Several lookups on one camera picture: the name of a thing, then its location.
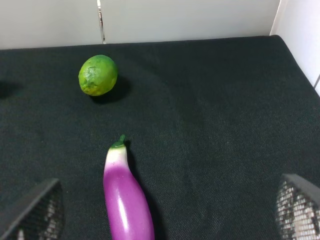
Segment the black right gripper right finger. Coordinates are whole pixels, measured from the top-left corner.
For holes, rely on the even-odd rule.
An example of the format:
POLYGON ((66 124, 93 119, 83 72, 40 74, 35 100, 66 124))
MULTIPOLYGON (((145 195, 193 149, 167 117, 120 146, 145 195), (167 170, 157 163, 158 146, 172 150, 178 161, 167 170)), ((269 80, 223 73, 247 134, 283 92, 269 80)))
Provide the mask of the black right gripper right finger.
POLYGON ((282 240, 318 240, 320 188, 297 174, 283 174, 276 196, 275 221, 282 240))

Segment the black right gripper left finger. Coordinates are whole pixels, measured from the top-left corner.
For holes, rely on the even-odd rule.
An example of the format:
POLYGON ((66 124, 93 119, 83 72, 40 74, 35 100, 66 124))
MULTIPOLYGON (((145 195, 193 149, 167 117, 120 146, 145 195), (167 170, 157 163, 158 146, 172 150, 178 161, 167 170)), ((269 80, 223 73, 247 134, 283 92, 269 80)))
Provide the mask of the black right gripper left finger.
POLYGON ((59 240, 65 226, 62 184, 49 178, 0 213, 2 240, 59 240))

